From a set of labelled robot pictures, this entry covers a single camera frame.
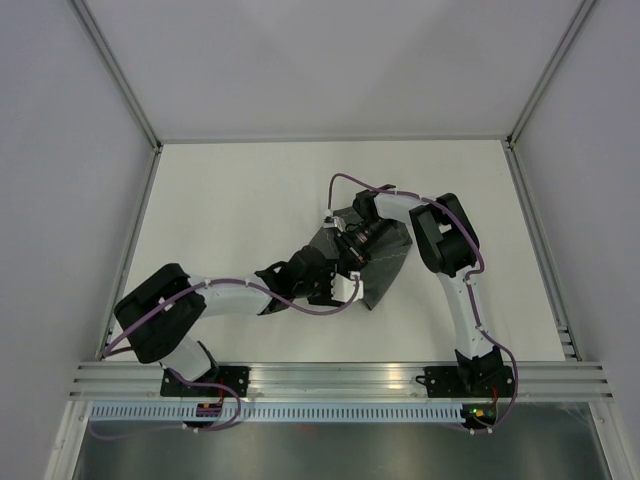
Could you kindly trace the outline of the grey cloth napkin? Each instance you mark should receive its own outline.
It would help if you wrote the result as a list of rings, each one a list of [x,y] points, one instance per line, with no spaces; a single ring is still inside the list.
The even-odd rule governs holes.
[[[373,217],[366,215],[355,206],[339,209],[335,215],[344,219],[347,224],[357,224],[362,220],[373,222]],[[312,237],[309,245],[319,249],[327,258],[338,261],[338,274],[346,276],[357,271],[364,283],[364,307],[371,311],[382,300],[392,283],[400,273],[409,251],[413,245],[407,227],[394,221],[394,225],[370,249],[371,258],[366,265],[344,265],[339,259],[339,252],[334,243],[336,229],[321,227]]]

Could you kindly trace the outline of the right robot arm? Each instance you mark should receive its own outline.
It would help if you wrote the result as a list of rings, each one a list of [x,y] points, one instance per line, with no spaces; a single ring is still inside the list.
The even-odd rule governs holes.
[[[458,197],[435,199],[398,192],[391,185],[363,190],[352,203],[361,218],[356,227],[335,235],[339,265],[346,271],[374,263],[374,243],[394,224],[413,232],[420,258],[445,293],[456,335],[457,366],[426,370],[417,381],[430,396],[514,397],[518,387],[515,357],[489,333],[478,279],[485,270],[480,242]]]

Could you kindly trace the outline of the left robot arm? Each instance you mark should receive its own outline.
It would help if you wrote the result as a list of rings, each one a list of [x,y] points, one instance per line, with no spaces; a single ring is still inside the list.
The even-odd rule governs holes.
[[[289,308],[326,316],[344,310],[359,294],[359,275],[341,275],[337,261],[311,246],[244,278],[190,275],[180,264],[169,263],[116,304],[122,333],[104,354],[114,354],[126,340],[140,363],[157,362],[195,395],[206,396],[217,387],[218,365],[204,344],[189,336],[197,321]]]

